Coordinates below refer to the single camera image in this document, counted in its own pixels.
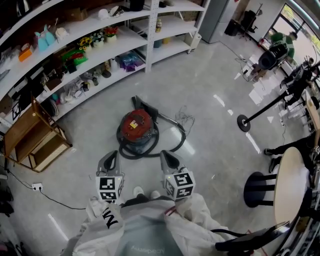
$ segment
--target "man in green shirt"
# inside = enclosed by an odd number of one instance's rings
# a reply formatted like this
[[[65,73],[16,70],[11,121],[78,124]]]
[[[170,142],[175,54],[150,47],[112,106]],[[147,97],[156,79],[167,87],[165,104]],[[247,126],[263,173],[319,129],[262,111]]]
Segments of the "man in green shirt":
[[[290,32],[289,35],[285,35],[283,33],[277,32],[271,36],[272,45],[270,46],[269,51],[272,49],[272,47],[275,47],[278,45],[284,45],[285,48],[287,49],[285,59],[289,63],[291,63],[294,60],[294,55],[295,55],[295,47],[294,47],[293,41],[297,40],[297,38],[298,38],[298,35],[296,32]],[[276,65],[282,60],[283,60],[282,57],[278,58]],[[253,70],[251,71],[251,75],[254,76],[253,79],[258,80],[267,72],[267,70],[263,70],[258,63],[252,66],[253,66]]]

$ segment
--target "round black base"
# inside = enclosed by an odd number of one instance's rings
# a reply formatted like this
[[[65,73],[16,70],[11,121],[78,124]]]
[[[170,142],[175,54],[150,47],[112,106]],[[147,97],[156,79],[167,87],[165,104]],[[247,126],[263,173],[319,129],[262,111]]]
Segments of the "round black base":
[[[256,176],[264,176],[261,172],[256,171],[250,175],[250,177],[246,180],[246,183],[244,185],[244,191],[243,191],[243,198],[245,204],[250,207],[254,208],[259,205],[258,201],[261,201],[265,198],[266,191],[246,191],[247,187],[250,186],[265,186],[267,185],[267,182],[265,180],[252,180],[251,177]]]
[[[243,132],[249,132],[250,128],[251,128],[251,125],[250,125],[250,122],[244,124],[243,122],[245,120],[247,120],[248,117],[246,117],[244,114],[241,114],[238,116],[236,122],[238,123],[238,126],[239,128],[243,131]]]

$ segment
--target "yellow label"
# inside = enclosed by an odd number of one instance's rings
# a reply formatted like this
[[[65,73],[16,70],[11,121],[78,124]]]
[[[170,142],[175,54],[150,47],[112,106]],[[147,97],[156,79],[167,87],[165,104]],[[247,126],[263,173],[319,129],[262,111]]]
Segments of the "yellow label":
[[[133,129],[135,129],[135,128],[138,126],[138,124],[136,123],[135,120],[133,120],[133,121],[130,123],[130,125],[133,127]]]

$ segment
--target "gray refrigerator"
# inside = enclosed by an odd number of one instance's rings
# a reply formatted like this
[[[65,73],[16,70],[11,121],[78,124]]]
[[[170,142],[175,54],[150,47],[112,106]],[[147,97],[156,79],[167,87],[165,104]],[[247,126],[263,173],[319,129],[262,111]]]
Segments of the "gray refrigerator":
[[[238,0],[211,0],[204,16],[199,34],[211,44],[223,36],[237,8]]]

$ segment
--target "red vacuum cleaner lid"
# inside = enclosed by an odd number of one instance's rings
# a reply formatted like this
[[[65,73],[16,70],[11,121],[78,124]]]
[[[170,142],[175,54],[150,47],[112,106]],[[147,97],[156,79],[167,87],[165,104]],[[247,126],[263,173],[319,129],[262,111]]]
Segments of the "red vacuum cleaner lid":
[[[128,113],[121,122],[122,135],[131,142],[145,139],[152,133],[153,121],[144,109]]]

